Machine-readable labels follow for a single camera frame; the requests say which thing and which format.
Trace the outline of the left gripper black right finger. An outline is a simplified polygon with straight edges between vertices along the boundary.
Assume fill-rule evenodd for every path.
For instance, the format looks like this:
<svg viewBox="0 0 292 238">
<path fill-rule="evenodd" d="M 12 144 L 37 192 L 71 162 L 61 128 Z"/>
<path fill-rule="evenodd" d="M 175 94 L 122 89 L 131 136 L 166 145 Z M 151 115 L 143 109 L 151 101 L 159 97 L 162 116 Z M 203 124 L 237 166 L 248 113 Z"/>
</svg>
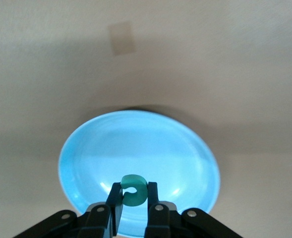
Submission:
<svg viewBox="0 0 292 238">
<path fill-rule="evenodd" d="M 236 238 L 237 233 L 198 208 L 181 214 L 174 203 L 160 201 L 156 182 L 148 183 L 146 238 Z"/>
</svg>

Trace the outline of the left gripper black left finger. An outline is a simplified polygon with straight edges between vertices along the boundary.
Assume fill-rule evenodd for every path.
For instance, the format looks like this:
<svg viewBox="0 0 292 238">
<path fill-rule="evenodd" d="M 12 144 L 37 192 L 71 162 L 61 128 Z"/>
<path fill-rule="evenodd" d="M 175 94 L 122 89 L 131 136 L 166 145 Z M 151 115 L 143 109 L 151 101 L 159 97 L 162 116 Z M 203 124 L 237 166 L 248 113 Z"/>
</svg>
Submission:
<svg viewBox="0 0 292 238">
<path fill-rule="evenodd" d="M 123 211 L 123 191 L 112 185 L 106 202 L 91 204 L 83 215 L 61 210 L 16 235 L 17 238 L 113 238 Z"/>
</svg>

